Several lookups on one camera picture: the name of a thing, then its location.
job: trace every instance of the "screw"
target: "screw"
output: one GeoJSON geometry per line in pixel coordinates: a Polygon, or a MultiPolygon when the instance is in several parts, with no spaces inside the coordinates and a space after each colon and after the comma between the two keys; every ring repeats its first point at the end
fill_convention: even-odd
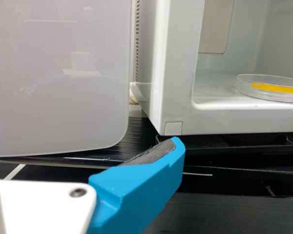
{"type": "Polygon", "coordinates": [[[81,197],[81,196],[85,195],[86,193],[87,193],[87,190],[81,189],[81,188],[77,188],[77,189],[74,189],[73,191],[71,191],[69,193],[69,195],[71,197],[81,197]]]}

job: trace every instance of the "white microwave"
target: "white microwave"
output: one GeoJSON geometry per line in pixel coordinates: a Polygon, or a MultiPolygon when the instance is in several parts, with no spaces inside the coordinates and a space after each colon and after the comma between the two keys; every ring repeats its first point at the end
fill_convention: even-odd
{"type": "Polygon", "coordinates": [[[293,78],[293,0],[137,0],[130,87],[159,134],[293,132],[293,103],[239,74],[293,78]]]}
{"type": "Polygon", "coordinates": [[[293,132],[245,73],[293,78],[293,0],[0,0],[0,156],[116,144],[131,76],[161,135],[293,132]]]}

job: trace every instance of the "yellow tape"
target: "yellow tape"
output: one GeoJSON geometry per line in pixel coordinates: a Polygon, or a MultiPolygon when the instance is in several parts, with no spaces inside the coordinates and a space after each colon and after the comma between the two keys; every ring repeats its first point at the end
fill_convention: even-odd
{"type": "Polygon", "coordinates": [[[272,91],[272,92],[293,94],[293,87],[277,86],[277,85],[271,85],[271,84],[265,84],[265,83],[259,83],[259,82],[252,82],[252,88],[272,91]]]}

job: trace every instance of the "microwave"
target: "microwave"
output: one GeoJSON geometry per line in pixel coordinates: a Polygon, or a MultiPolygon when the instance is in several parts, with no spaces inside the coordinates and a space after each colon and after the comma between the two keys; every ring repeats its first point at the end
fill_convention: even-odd
{"type": "Polygon", "coordinates": [[[293,103],[236,91],[293,78],[293,0],[136,0],[130,88],[160,135],[293,132],[293,103]]]}

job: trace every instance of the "plastic container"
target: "plastic container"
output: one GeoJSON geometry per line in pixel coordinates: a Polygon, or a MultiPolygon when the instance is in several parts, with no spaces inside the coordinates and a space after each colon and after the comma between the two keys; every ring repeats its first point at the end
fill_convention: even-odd
{"type": "Polygon", "coordinates": [[[254,98],[293,102],[293,78],[289,77],[241,74],[237,76],[235,89],[254,98]]]}

